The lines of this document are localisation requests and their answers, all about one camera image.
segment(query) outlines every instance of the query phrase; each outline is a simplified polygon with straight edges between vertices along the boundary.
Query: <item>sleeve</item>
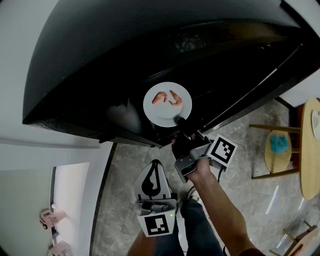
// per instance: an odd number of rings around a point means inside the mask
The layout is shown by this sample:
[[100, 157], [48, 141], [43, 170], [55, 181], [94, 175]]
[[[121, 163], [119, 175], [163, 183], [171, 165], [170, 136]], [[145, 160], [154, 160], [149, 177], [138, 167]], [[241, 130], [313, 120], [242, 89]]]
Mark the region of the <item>sleeve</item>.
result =
[[251, 248], [240, 253], [239, 256], [264, 256], [258, 249]]

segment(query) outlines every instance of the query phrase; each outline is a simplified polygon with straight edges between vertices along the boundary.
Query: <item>forearm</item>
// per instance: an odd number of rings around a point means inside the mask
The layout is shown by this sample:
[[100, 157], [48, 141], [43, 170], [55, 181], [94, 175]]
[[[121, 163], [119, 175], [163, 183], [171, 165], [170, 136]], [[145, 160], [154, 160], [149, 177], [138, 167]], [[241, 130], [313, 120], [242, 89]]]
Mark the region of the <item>forearm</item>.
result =
[[128, 256], [153, 256], [156, 248], [156, 237], [146, 237], [141, 230], [130, 247]]
[[255, 248], [247, 235], [246, 222], [210, 172], [193, 180], [194, 186], [220, 238], [231, 256]]

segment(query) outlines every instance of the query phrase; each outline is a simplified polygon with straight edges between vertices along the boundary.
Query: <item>floor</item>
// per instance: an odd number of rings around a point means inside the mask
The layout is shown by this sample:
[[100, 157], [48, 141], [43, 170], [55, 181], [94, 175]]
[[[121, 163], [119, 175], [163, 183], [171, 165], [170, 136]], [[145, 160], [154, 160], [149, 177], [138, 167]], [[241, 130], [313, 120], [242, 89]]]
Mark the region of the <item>floor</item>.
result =
[[[283, 239], [284, 229], [295, 236], [308, 228], [303, 221], [320, 225], [320, 197], [310, 201], [303, 199], [299, 174], [251, 180], [252, 174], [268, 174], [264, 144], [269, 131], [250, 128], [249, 124], [288, 126], [289, 110], [273, 100], [207, 136], [214, 139], [219, 133], [238, 144], [232, 163], [221, 176], [220, 185], [243, 214], [253, 244], [266, 255], [270, 255], [271, 249], [283, 255], [290, 245], [288, 238]], [[171, 189], [178, 193], [178, 201], [185, 198], [192, 183], [182, 183], [174, 167], [175, 158], [170, 145], [158, 149], [118, 144], [101, 198], [93, 256], [122, 256], [128, 252], [141, 229], [137, 220], [134, 183], [152, 159], [161, 161]], [[180, 244], [187, 251], [183, 221], [178, 212]]]

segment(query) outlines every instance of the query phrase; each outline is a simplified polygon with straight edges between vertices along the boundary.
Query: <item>orange shrimp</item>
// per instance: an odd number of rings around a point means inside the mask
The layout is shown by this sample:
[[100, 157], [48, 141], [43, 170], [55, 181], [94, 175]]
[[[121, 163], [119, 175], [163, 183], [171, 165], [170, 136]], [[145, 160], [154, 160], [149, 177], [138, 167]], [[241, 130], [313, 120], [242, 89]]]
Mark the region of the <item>orange shrimp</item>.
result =
[[169, 100], [170, 104], [174, 107], [179, 107], [182, 105], [182, 98], [180, 98], [173, 90], [170, 90], [170, 93], [172, 94], [174, 100], [176, 103], [173, 103], [172, 101]]
[[164, 100], [163, 102], [166, 102], [167, 101], [167, 98], [168, 98], [168, 95], [163, 92], [163, 91], [160, 91], [156, 94], [156, 96], [154, 97], [153, 101], [152, 101], [152, 104], [156, 104], [162, 97], [164, 97]]

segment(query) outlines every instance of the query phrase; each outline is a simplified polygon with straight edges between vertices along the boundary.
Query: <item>person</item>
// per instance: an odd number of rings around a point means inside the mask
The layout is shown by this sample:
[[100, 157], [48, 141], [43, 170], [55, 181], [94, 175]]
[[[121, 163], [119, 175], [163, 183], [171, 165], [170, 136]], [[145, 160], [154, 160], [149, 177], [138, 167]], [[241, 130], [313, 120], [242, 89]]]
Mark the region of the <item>person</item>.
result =
[[[244, 217], [210, 171], [209, 159], [199, 159], [195, 171], [189, 173], [187, 178], [194, 185], [180, 210], [188, 242], [187, 256], [224, 255], [200, 200], [230, 256], [263, 256], [248, 237]], [[128, 256], [183, 256], [178, 232], [177, 221], [172, 234], [146, 237], [140, 231]]]

